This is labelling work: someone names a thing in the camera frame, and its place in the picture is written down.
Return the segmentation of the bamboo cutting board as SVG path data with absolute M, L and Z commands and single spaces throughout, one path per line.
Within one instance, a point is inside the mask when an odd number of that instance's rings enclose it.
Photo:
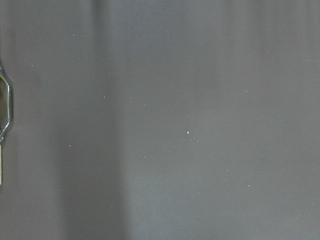
M 2 177 L 3 177 L 3 170 L 2 170 L 2 145 L 0 145 L 0 185 L 2 185 Z

